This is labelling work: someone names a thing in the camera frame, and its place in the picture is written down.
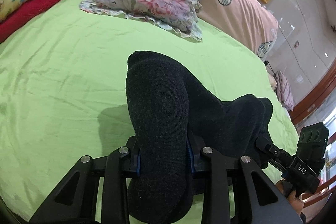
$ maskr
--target folded black garment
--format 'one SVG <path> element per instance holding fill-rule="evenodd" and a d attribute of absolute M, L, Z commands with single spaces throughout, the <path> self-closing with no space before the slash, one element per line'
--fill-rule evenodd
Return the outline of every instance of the folded black garment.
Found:
<path fill-rule="evenodd" d="M 273 107 L 268 98 L 248 94 L 222 102 L 182 64 L 147 51 L 128 58 L 126 94 L 141 150 L 141 176 L 128 187 L 129 213 L 138 220 L 174 223 L 189 211 L 193 188 L 186 166 L 188 124 L 194 135 L 223 155 L 248 155 L 267 167 L 268 157 L 255 147 L 255 140 L 271 140 Z"/>

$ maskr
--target green bed sheet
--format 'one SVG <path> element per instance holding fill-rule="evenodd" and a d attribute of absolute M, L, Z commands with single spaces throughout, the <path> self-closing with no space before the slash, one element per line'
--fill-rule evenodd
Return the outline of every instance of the green bed sheet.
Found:
<path fill-rule="evenodd" d="M 272 139 L 295 153 L 295 128 L 245 46 L 202 20 L 203 41 L 192 43 L 150 23 L 88 14 L 80 1 L 60 1 L 0 45 L 0 194 L 15 213 L 28 220 L 81 156 L 108 155 L 134 135 L 125 79 L 137 50 L 178 60 L 223 101 L 268 97 Z M 280 179 L 272 166 L 265 172 Z M 179 223 L 201 214 L 200 195 Z"/>

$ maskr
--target black device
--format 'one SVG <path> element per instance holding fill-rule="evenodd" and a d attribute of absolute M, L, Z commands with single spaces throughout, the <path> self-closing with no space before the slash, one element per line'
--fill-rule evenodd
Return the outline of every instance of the black device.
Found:
<path fill-rule="evenodd" d="M 263 137 L 256 146 L 269 155 L 269 162 L 283 172 L 284 186 L 289 193 L 314 193 L 319 185 L 318 174 L 324 165 L 328 130 L 323 123 L 304 128 L 297 154 L 290 156 Z M 239 159 L 222 155 L 206 147 L 201 137 L 188 129 L 187 155 L 194 179 L 205 179 L 201 224 L 301 224 L 300 217 L 274 183 L 250 157 Z M 126 146 L 110 155 L 92 159 L 81 157 L 32 216 L 29 223 L 68 224 L 95 222 L 100 177 L 103 185 L 101 224 L 128 224 L 126 178 L 141 174 L 141 156 L 137 138 L 130 137 Z M 230 219 L 228 178 L 234 191 L 236 215 Z"/>

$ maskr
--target bed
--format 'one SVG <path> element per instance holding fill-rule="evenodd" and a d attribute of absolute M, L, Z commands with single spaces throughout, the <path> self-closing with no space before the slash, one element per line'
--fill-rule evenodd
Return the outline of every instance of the bed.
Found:
<path fill-rule="evenodd" d="M 295 128 L 244 45 L 203 20 L 203 41 L 190 42 L 150 23 L 86 13 L 80 1 L 61 0 L 0 44 L 0 194 L 13 212 L 28 220 L 81 156 L 108 155 L 134 134 L 125 79 L 136 50 L 176 59 L 223 101 L 268 97 L 272 139 L 295 153 Z M 265 172 L 280 179 L 272 166 Z M 201 213 L 199 195 L 179 223 L 198 223 Z"/>

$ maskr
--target metal screw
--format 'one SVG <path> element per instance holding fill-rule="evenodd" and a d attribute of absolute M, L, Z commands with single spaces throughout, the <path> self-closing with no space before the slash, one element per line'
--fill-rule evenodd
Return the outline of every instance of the metal screw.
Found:
<path fill-rule="evenodd" d="M 90 161 L 90 156 L 82 156 L 81 157 L 81 162 L 82 163 L 87 163 L 87 162 L 89 162 Z"/>
<path fill-rule="evenodd" d="M 251 158 L 249 156 L 242 156 L 241 157 L 242 162 L 248 163 L 251 161 Z"/>
<path fill-rule="evenodd" d="M 202 151 L 206 154 L 211 154 L 212 153 L 212 148 L 211 147 L 203 147 Z"/>
<path fill-rule="evenodd" d="M 121 153 L 121 154 L 126 154 L 126 153 L 128 152 L 128 148 L 125 147 L 125 146 L 122 146 L 122 147 L 119 148 L 118 151 L 119 151 L 119 153 Z"/>

